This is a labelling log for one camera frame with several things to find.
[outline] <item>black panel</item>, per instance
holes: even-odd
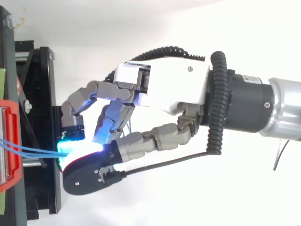
[[[29,52],[33,48],[33,41],[15,41],[16,52]]]
[[[20,104],[23,144],[56,150],[60,119],[58,108],[55,107],[54,71],[50,52],[47,47],[35,49],[31,51],[27,62],[17,63],[17,68],[19,79],[23,78],[24,83],[24,94],[21,93],[19,98],[27,99],[32,104],[29,114],[24,113]],[[42,167],[24,169],[28,220],[38,219],[38,210],[49,209],[50,214],[56,214],[61,209],[59,170],[54,159],[44,161],[45,165]]]

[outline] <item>red plastic holder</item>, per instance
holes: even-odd
[[[11,100],[0,100],[0,118],[2,128],[2,137],[16,145],[20,145],[20,126],[19,126],[19,105]],[[16,151],[21,151],[19,148],[12,147]],[[14,186],[22,178],[22,161],[21,156],[10,151],[2,150],[4,155],[0,156],[0,174],[5,175],[5,180],[0,180],[0,193]]]

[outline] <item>white wall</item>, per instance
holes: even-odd
[[[16,40],[35,40],[56,53],[60,105],[91,80],[102,81],[118,64],[147,50],[177,45],[191,54],[224,51],[228,68],[265,78],[301,81],[298,0],[2,0],[19,24]],[[85,116],[91,137],[106,101]],[[175,122],[156,109],[137,107],[134,131]],[[176,150],[153,152],[126,164],[134,169],[206,148],[208,128]],[[301,224],[301,151],[291,142],[276,172],[279,141],[225,131],[221,156],[207,156],[131,175],[85,196],[62,190],[62,210],[31,226],[160,226]]]

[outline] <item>glowing blue light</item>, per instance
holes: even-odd
[[[101,152],[103,146],[101,144],[92,142],[91,140],[68,140],[57,143],[57,150],[60,153],[68,153],[64,158],[59,159],[62,171],[68,164],[88,154]]]

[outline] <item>blue cable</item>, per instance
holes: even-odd
[[[3,139],[0,139],[0,141],[5,143],[5,144],[11,145],[13,147],[17,147],[17,148],[27,150],[27,151],[49,153],[49,154],[58,154],[58,155],[61,155],[61,156],[67,156],[67,153],[59,153],[59,152],[55,152],[55,151],[49,151],[49,150],[43,150],[43,149],[37,149],[37,148],[31,148],[31,147],[23,147],[23,146],[20,146],[20,145],[15,145],[14,143],[8,142],[7,140],[3,140]]]
[[[41,159],[41,158],[61,158],[62,156],[59,156],[59,155],[54,155],[54,154],[36,154],[36,153],[24,153],[24,152],[19,152],[19,151],[16,151],[10,147],[7,147],[6,145],[0,143],[0,146],[3,147],[4,149],[14,153],[14,154],[17,154],[17,155],[20,155],[24,158],[28,158],[28,159]]]

